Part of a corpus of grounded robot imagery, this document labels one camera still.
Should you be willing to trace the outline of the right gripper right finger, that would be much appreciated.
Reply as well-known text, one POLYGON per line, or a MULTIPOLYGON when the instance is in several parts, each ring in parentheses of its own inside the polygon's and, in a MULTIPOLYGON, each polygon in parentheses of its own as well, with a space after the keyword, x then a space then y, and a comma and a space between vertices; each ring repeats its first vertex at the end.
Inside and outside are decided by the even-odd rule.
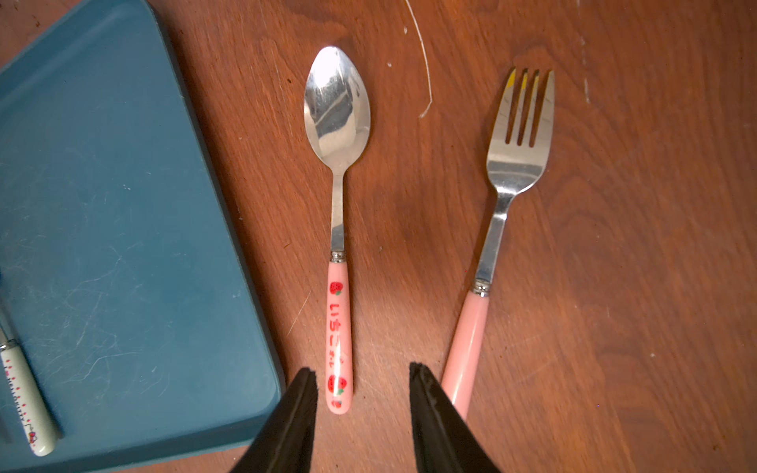
POLYGON ((409 365, 409 389, 419 472, 500 472, 427 366, 409 365))

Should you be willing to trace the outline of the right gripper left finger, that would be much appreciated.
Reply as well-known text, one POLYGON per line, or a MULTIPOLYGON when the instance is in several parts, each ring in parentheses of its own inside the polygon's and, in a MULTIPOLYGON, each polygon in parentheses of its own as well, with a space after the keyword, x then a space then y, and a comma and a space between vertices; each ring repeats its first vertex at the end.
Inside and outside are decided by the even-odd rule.
POLYGON ((317 396, 315 372, 301 368, 232 472, 310 472, 317 396))

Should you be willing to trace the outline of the white handled spoon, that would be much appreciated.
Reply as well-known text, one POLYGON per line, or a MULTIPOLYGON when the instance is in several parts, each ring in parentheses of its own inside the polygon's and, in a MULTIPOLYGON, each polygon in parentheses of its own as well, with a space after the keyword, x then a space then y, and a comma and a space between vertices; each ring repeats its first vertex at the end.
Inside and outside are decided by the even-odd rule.
POLYGON ((57 429, 22 346, 4 315, 1 315, 1 363, 31 451, 37 457, 50 455, 57 445, 57 429))

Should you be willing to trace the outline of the pink handled spoon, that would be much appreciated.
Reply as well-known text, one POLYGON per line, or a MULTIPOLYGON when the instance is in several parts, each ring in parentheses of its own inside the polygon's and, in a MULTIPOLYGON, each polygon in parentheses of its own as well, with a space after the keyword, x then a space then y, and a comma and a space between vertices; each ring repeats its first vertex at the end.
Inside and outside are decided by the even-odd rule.
POLYGON ((337 415, 354 397, 351 305, 344 225, 344 177, 367 147, 370 101, 355 64, 339 47, 325 47, 311 65, 304 98, 311 149, 333 174, 327 272, 325 402, 337 415))

